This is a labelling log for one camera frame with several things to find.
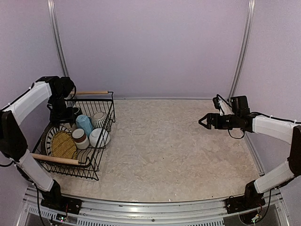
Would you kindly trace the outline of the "black white striped plate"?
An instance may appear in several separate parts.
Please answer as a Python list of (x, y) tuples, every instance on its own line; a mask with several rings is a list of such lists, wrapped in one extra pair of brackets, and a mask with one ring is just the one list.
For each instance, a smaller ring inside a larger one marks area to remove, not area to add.
[(70, 130), (62, 124), (59, 124), (59, 127), (56, 127), (52, 124), (49, 124), (46, 127), (46, 129), (43, 133), (42, 147), (43, 147), (43, 153), (45, 153), (47, 156), (52, 155), (51, 141), (52, 141), (52, 138), (54, 137), (54, 135), (60, 131), (70, 133)]

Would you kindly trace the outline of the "yellow woven bamboo mat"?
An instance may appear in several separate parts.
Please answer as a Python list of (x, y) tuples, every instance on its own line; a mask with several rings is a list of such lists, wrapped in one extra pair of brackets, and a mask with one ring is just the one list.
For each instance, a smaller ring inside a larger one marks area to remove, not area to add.
[(69, 132), (58, 131), (50, 143), (51, 154), (54, 157), (77, 159), (77, 147)]

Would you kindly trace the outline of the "white brown ceramic cup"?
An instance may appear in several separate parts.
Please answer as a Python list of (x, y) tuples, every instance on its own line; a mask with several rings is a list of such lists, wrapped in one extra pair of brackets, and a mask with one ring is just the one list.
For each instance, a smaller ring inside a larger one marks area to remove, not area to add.
[(85, 134), (85, 131), (83, 129), (75, 129), (71, 134), (75, 145), (78, 149), (84, 150), (89, 147), (89, 140)]

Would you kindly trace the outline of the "grey deer pattern plate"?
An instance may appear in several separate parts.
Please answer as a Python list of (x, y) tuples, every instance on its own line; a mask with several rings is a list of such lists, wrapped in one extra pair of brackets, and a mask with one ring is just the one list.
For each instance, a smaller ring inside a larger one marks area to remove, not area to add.
[(41, 154), (43, 155), (49, 155), (50, 151), (50, 143), (51, 139), (55, 134), (55, 126), (49, 123), (46, 128), (44, 129), (41, 137)]

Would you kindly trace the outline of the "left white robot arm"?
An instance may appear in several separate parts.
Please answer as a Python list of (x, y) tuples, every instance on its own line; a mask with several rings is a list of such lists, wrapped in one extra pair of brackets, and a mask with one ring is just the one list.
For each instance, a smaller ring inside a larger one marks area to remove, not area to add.
[(35, 184), (46, 203), (57, 210), (66, 205), (66, 199), (61, 195), (59, 184), (31, 155), (19, 126), (45, 100), (48, 101), (52, 123), (73, 121), (73, 109), (66, 106), (65, 99), (74, 88), (75, 85), (69, 77), (44, 76), (0, 111), (0, 151), (13, 161), (25, 179)]

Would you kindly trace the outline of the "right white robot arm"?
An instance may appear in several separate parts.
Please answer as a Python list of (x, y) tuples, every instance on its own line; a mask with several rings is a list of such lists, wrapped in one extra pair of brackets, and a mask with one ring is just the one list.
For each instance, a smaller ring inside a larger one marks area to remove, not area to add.
[(284, 141), (291, 145), (287, 160), (265, 174), (248, 183), (240, 204), (245, 209), (252, 208), (263, 194), (275, 187), (294, 180), (301, 175), (301, 126), (291, 121), (281, 121), (271, 117), (249, 114), (243, 117), (227, 114), (208, 113), (198, 123), (206, 129), (231, 130), (263, 134)]

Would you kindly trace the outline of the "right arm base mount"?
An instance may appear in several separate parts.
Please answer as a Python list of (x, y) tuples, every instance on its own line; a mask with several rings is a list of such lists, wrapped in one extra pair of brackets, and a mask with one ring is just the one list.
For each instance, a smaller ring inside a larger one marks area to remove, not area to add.
[(266, 204), (263, 197), (248, 200), (244, 195), (230, 196), (224, 202), (228, 214), (251, 210)]

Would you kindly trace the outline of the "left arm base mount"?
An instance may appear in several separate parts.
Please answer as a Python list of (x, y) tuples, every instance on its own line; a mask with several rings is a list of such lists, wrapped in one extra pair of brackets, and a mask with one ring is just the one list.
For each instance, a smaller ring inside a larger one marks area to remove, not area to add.
[(47, 199), (42, 199), (41, 205), (43, 207), (65, 212), (67, 214), (71, 213), (71, 214), (78, 215), (81, 209), (82, 200), (77, 198), (62, 196), (61, 201), (59, 203), (55, 203), (54, 201), (47, 200)]

